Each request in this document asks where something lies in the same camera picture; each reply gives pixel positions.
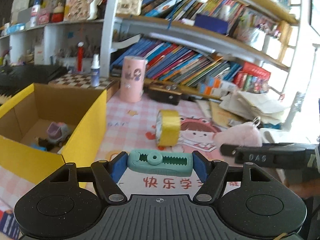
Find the right hand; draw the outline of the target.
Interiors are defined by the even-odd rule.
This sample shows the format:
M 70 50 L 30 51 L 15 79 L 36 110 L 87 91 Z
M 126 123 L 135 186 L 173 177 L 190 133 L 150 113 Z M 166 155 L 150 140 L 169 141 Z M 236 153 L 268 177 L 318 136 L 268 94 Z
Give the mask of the right hand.
M 310 197 L 320 196 L 320 179 L 314 179 L 303 182 L 301 184 L 289 184 L 285 179 L 283 184 L 288 187 L 292 192 L 298 195 L 300 198 L 308 199 Z

